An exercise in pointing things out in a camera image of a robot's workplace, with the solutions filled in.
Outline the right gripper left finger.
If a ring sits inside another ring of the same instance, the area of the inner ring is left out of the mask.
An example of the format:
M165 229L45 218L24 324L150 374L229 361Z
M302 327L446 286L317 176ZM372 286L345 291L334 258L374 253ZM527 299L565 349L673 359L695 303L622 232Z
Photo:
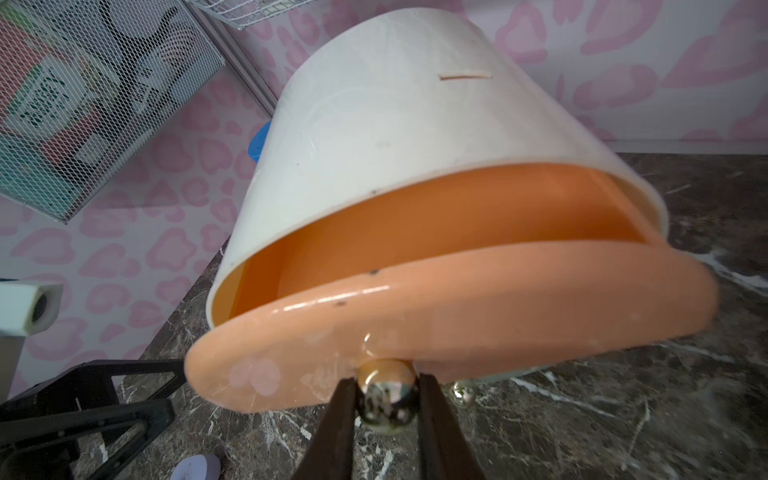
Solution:
M353 378L337 384L311 443L292 475L293 480L351 479L357 393Z

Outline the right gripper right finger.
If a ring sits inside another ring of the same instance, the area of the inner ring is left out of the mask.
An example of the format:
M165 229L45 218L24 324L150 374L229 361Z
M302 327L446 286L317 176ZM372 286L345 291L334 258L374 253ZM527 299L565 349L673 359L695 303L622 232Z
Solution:
M485 479L459 423L433 375L419 375L420 478Z

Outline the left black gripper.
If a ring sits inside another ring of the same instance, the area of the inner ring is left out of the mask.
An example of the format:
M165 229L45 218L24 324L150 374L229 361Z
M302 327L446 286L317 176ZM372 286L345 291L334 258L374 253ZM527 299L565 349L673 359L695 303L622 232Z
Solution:
M113 379L171 376L143 401L123 403ZM115 479L176 418L170 396L186 383L184 361L94 360L24 391L1 405L1 477L73 479L79 439L99 435L109 446L134 435L90 479Z

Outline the white round drawer cabinet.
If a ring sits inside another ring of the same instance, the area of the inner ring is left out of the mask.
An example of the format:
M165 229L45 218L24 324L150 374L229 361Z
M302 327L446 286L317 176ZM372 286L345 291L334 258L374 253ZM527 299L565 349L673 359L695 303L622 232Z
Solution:
M660 194L448 11L391 11L343 32L283 90L206 304L226 321L244 264L288 234L420 181L527 163L611 176L661 233Z

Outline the orange top drawer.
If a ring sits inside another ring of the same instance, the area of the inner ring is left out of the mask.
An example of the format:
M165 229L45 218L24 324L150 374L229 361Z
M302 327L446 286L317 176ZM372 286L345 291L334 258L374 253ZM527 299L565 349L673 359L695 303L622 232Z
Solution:
M716 282L606 173L529 164L449 175L321 218L252 254L211 302L185 374L241 413L329 401L353 379L395 427L416 379L448 383L706 328Z

